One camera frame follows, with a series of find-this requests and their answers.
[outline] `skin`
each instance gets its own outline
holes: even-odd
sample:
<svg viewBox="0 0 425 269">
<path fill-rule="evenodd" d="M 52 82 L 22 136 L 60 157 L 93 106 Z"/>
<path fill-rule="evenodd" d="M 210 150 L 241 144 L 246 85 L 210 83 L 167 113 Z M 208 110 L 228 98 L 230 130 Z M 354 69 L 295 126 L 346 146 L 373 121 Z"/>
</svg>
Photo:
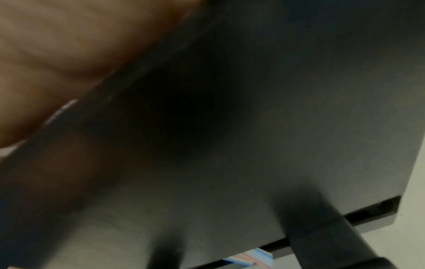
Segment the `skin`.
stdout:
<svg viewBox="0 0 425 269">
<path fill-rule="evenodd" d="M 0 1 L 0 148 L 27 138 L 199 2 Z"/>
</svg>

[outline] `hand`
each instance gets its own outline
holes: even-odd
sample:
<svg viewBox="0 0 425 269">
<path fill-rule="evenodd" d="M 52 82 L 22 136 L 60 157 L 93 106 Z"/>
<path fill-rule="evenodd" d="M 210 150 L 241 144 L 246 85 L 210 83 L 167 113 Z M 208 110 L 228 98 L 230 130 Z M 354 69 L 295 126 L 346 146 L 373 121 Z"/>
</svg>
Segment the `hand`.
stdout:
<svg viewBox="0 0 425 269">
<path fill-rule="evenodd" d="M 25 139 L 200 0 L 2 0 L 0 148 Z"/>
</svg>

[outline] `dark gray surface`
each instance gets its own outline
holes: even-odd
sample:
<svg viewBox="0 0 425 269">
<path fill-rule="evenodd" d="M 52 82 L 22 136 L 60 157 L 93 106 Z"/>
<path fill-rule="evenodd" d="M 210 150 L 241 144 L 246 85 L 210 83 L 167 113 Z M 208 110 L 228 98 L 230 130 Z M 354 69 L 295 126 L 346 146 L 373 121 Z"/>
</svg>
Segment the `dark gray surface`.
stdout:
<svg viewBox="0 0 425 269">
<path fill-rule="evenodd" d="M 402 195 L 421 2 L 212 1 L 2 163 L 1 264 L 188 268 L 285 237 L 304 179 L 341 214 Z"/>
</svg>

